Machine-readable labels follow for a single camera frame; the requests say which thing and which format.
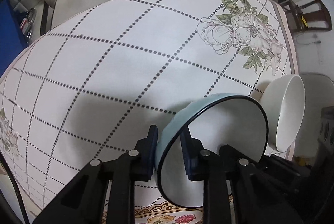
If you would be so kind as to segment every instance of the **tablecloth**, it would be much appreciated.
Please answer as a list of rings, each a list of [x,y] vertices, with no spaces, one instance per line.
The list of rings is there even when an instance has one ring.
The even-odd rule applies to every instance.
[[[259,100],[291,73],[292,37],[270,0],[112,0],[49,31],[9,66],[0,150],[43,209],[92,158],[118,158],[191,101],[220,92]],[[201,221],[200,209],[165,201],[154,179],[136,182],[135,193],[136,223]]]

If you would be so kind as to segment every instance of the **floral pattern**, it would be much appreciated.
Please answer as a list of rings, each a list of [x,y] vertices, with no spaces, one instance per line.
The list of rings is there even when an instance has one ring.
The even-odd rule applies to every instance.
[[[17,134],[12,133],[4,108],[0,110],[0,141],[6,151],[18,158]]]
[[[205,44],[219,54],[225,54],[233,46],[238,53],[247,56],[243,68],[272,68],[274,76],[281,62],[283,45],[275,39],[276,30],[269,18],[257,14],[247,0],[221,0],[223,11],[229,14],[216,15],[217,19],[201,18],[197,31]]]
[[[175,223],[189,223],[195,219],[195,215],[186,215],[180,216],[178,219],[175,220]]]
[[[107,214],[107,211],[103,211],[101,224],[106,224],[106,214]]]
[[[170,216],[170,215],[157,215],[154,217],[150,217],[147,219],[147,222],[150,224],[160,224],[160,223],[168,223],[173,221],[175,216]]]

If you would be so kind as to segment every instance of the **bowl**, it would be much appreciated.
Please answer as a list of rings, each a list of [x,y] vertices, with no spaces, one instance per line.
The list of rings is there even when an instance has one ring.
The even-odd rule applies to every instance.
[[[300,76],[285,75],[265,89],[260,104],[269,124],[268,144],[285,152],[295,140],[303,120],[305,90]]]
[[[180,134],[188,126],[193,138],[214,153],[229,144],[254,161],[264,154],[268,122],[260,104],[244,95],[214,94],[179,111],[161,133],[155,154],[156,183],[162,196],[183,208],[203,206],[203,182],[185,172]]]

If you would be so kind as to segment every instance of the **bowl rim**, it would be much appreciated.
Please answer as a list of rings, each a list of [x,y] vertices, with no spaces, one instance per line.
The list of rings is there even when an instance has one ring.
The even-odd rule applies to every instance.
[[[264,148],[263,148],[263,152],[262,152],[262,155],[260,157],[260,160],[259,162],[261,161],[261,159],[263,158],[263,155],[264,155],[264,152],[266,151],[266,147],[267,147],[267,144],[268,144],[268,135],[269,135],[269,125],[268,125],[268,119],[267,119],[267,115],[264,111],[264,109],[262,108],[262,106],[260,105],[260,103],[258,101],[256,101],[255,99],[249,97],[249,96],[246,96],[246,95],[231,95],[231,96],[226,96],[226,97],[222,97],[218,100],[215,100],[213,102],[210,102],[209,104],[207,104],[205,107],[201,108],[200,110],[198,110],[193,116],[191,116],[190,119],[188,119],[184,124],[183,126],[175,133],[175,135],[172,137],[172,139],[168,142],[168,144],[166,145],[166,147],[164,148],[164,151],[161,155],[161,158],[159,160],[159,164],[158,164],[158,168],[156,170],[156,184],[157,184],[157,187],[158,187],[158,190],[160,191],[161,195],[163,196],[163,198],[168,201],[169,203],[171,204],[174,204],[178,207],[181,207],[181,208],[187,208],[187,209],[191,209],[191,208],[202,208],[203,206],[198,206],[198,207],[186,207],[186,206],[183,206],[183,205],[178,205],[176,204],[175,202],[172,202],[168,196],[165,194],[164,190],[163,190],[163,187],[162,187],[162,184],[161,184],[161,170],[162,170],[162,166],[163,166],[163,163],[165,161],[165,158],[170,150],[170,148],[172,147],[172,145],[174,144],[174,142],[176,141],[176,139],[180,136],[180,134],[182,133],[183,131],[183,128],[184,127],[187,127],[191,122],[193,122],[197,117],[199,117],[203,112],[205,112],[206,110],[210,109],[211,107],[219,104],[219,103],[222,103],[224,101],[228,101],[228,100],[232,100],[232,99],[244,99],[244,100],[247,100],[247,101],[250,101],[252,103],[254,103],[261,111],[263,117],[264,117],[264,120],[265,120],[265,123],[266,123],[266,142],[265,142],[265,145],[264,145]]]
[[[280,118],[281,118],[281,114],[282,114],[282,112],[281,112],[281,110],[282,110],[282,104],[283,104],[283,101],[284,101],[285,96],[286,96],[286,94],[287,94],[288,87],[289,87],[289,85],[290,85],[292,79],[294,79],[294,78],[299,79],[299,80],[301,81],[301,84],[303,85],[303,88],[304,88],[304,90],[303,90],[303,92],[304,92],[304,109],[305,109],[305,87],[304,87],[304,82],[303,82],[302,78],[299,76],[299,74],[289,74],[289,75],[286,75],[286,76],[289,76],[290,79],[289,79],[289,81],[288,81],[288,83],[287,83],[287,85],[286,85],[286,87],[285,87],[284,94],[283,94],[283,99],[282,99],[282,102],[281,102],[281,105],[280,105],[280,113],[279,113],[279,115],[278,115],[277,127],[276,127],[276,130],[275,130],[275,144],[273,144],[273,145],[275,146],[275,149],[276,149],[278,152],[280,152],[280,150],[278,150],[278,147],[277,147],[277,131],[278,131],[278,125],[279,125],[279,123],[280,123]]]

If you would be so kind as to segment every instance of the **white bowl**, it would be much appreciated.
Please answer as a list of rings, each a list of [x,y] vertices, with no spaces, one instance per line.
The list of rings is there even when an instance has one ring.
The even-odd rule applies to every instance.
[[[303,120],[305,90],[300,76],[275,79],[265,89],[260,104],[267,114],[269,145],[285,152],[295,140]]]

